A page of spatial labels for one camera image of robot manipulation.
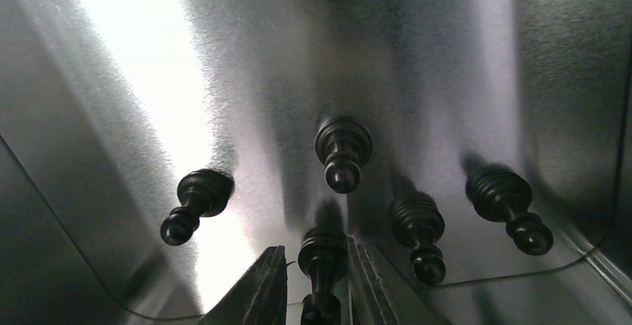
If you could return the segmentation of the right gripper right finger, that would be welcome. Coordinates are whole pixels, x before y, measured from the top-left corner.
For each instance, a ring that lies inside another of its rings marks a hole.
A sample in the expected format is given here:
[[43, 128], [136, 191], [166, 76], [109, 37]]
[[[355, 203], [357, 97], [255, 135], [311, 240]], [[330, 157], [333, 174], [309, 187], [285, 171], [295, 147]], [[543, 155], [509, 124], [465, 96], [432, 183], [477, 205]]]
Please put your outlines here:
[[385, 255], [371, 244], [347, 239], [352, 324], [448, 324], [423, 302]]

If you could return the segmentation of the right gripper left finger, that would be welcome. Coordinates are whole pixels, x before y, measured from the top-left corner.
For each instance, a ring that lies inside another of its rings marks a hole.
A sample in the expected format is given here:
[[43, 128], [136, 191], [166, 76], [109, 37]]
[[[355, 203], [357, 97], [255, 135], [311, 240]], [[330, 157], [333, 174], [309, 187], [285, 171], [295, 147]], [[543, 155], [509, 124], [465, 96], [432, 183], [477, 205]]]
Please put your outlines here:
[[285, 248], [267, 247], [199, 324], [285, 324], [288, 275]]

